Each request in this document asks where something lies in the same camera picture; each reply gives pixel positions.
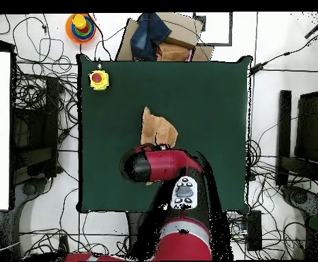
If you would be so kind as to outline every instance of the electrical cable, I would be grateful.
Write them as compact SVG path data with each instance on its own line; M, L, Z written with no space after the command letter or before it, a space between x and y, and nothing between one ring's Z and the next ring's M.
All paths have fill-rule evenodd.
M90 16L90 14L87 13L87 15L88 15L88 17L91 19L92 23L97 27L98 31L101 33L101 37L102 37L102 47L103 47L103 49L108 53L109 59L110 59L111 61L113 61L113 60L112 60L112 57L111 57L111 54L109 53L109 51L107 51L106 47L104 46L104 40L103 40L102 30L101 30L101 29L99 28L99 26L95 23L95 21L94 21L93 18Z
M294 51L291 51L291 52L285 52L285 53L283 53L281 55L273 57L272 59L270 59L268 61L265 61L263 63L258 63L257 65L255 65L254 67L252 67L250 69L250 75L249 76L254 75L256 72L262 70L263 67L266 66L269 62L271 62L271 61L273 61L273 60L275 60L275 59L277 59L279 57L288 56L288 55L291 55L293 53L297 53L297 52L301 51L302 49L304 49L306 46L308 46L312 41L314 41L316 39L318 39L318 35L313 37L313 38L311 38L305 45L303 45L303 47L301 47L301 48L299 48L297 50L294 50Z
M7 34L7 33L9 33L10 30L11 30L11 24L10 24L10 22L9 22L9 20L8 20L8 16L7 16L6 14L4 14L4 15L5 15L6 21L8 22L9 28L8 28L8 30L7 30L6 32L0 33L0 35Z
M0 251L3 251L3 250L6 250L6 249L8 249L8 248L11 248L11 247L14 247L14 246L16 246L16 245L19 245L20 243L21 243L21 241L16 242L15 244L12 244L12 245L6 246L5 248L0 249Z

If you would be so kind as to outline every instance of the red button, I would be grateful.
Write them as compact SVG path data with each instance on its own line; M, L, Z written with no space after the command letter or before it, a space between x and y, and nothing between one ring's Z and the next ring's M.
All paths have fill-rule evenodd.
M93 80L95 83L99 83L99 82L102 80L101 74L99 74L99 73L94 73L93 76L92 76L92 80Z

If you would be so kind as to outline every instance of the black cable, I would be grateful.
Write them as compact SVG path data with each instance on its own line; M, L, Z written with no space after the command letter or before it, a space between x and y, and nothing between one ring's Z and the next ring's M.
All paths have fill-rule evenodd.
M61 229L61 231L62 231L62 217L63 217L63 213L64 213L64 207L66 206L66 199L67 199L67 197L68 197L70 194L72 194L72 193L73 193L74 191L76 191L76 190L78 190L78 188L71 190L71 191L64 197L63 207L62 207L62 213L61 213L61 217L59 218L59 228Z
M85 240L86 240L86 242L87 242L87 245L89 246L89 250L91 250L91 248L90 248L90 242L89 242L89 240L87 239L87 237L86 237L86 235L85 235L85 231L84 231L85 223L86 223L86 219L87 219L88 215L89 215L89 213L87 213L86 216L85 216L85 220L84 220L84 224L83 224L83 235L84 235L84 238L85 238Z
M103 33L102 33L102 30L99 28L99 26L95 23L95 21L93 21L93 18L90 16L89 13L87 13L88 17L91 19L92 23L97 27L98 31L101 33L101 37L102 37L102 47L103 49L108 53L108 56L109 56L109 59L111 61L112 60L112 57L111 57L111 54L109 53L109 51L107 51L106 47L104 46L104 40L103 40Z
M75 181L79 182L78 179L74 178L73 176L71 176L70 174L68 174L68 172L61 166L61 164L59 163L59 161L57 161L57 164L63 169L63 172L66 173L68 176L70 176L72 179L74 179Z
M286 238L285 238L285 231L287 230L287 227L289 227L290 225L293 225L293 224L298 224L298 225L301 225L302 227L306 228L306 226L304 226L302 223L296 222L296 221L290 222L290 223L288 223L287 225L284 226L283 239L285 240L285 241L284 241L285 250L287 251L287 254L291 257L291 259L295 259L295 258L292 257L292 255L290 254L289 249L288 249L288 247L287 247L287 245L286 245L286 244L287 244L287 243L286 243L287 241L286 241Z
M263 63L258 63L257 65L255 65L253 68L250 69L250 75L253 75L253 74L255 74L256 72L262 70L263 67L266 66L269 62L271 62L271 61L273 61L273 60L275 60L275 59L277 59L277 58L279 58L279 57L288 56L288 55L291 55L291 54L293 54L293 53L297 53L297 52L301 51L302 49L304 49L306 46L308 46L312 41L314 41L314 40L316 40L316 39L318 39L318 35L315 36L315 37L313 37L313 38L311 38L305 45L303 45L303 47L301 47L301 48L299 48L299 49L297 49L297 50L294 50L294 51L291 51L291 52L285 52L285 53L283 53L283 54L281 54L281 55L278 55L278 56L273 57L272 59L270 59L270 60L268 60L268 61L265 61L265 62L263 62Z
M44 19L45 19L45 22L46 22L46 27L47 27L48 36L49 36L49 38L50 38L50 31L48 30L48 24L47 24L47 21L46 21L45 14L43 14L43 16L44 16ZM13 39L14 39L14 45L15 45L15 47L16 47L16 54L17 54L17 56L18 56L19 58L21 58L21 59L23 59L23 60L26 60L26 61L38 62L38 61L34 61L34 60L30 60L30 59L23 58L23 57L21 57L21 56L19 55L19 53L18 53L18 47L17 47L17 43L16 43L16 39L15 39L15 37L14 37L14 32L15 32L16 28L19 26L19 24L23 23L24 21L28 21L29 19L36 19L36 20L40 21L40 23L42 23L42 27L45 27L44 23L43 23L39 18L36 18L36 17L31 16L31 17L28 17L28 18L26 18L26 19L23 19L22 21L20 21L20 22L14 27L14 30L12 31L12 37L13 37ZM47 55L48 55L49 52L50 52L50 48L51 48L51 41L50 41L50 43L49 43L49 45L48 45L48 53L47 53Z
M197 35L198 36L198 34L197 34L197 26L196 26L196 24L195 24L195 18L194 18L194 28L195 28L195 35ZM200 49L201 49L201 51L203 51L203 53L204 53L204 55L205 55L205 57L206 57L206 59L207 59L207 61L210 61L210 59L209 59L209 57L207 57L207 55L206 55L206 53L205 53L205 51L201 48L201 46L199 45L199 47L200 47Z
M102 40L100 40L99 42L97 42L96 48L95 48L95 57L94 57L94 60L96 60L96 51L97 51L97 47L98 47L99 43L105 42L105 41L107 41L107 40L110 40L113 36L115 36L115 35L118 34L121 30L123 30L123 29L125 29L125 28L126 28L126 26L124 26L123 28L119 29L119 30L118 30L117 32L115 32L111 37L109 37L109 38L107 38L107 39L105 39L105 40L103 40L103 38L102 38Z

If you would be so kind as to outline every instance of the blue cloth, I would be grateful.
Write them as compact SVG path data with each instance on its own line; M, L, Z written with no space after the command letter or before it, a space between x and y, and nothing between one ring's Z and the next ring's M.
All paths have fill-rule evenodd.
M138 19L139 27L131 38L132 56L156 60L156 49L172 32L156 13L143 13Z

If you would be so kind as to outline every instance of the tangled wires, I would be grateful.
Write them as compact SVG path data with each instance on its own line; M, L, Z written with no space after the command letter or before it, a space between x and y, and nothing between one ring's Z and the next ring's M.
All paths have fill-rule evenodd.
M250 167L256 166L256 164L260 161L261 148L259 144L250 140L250 142L246 142L246 159L249 161Z

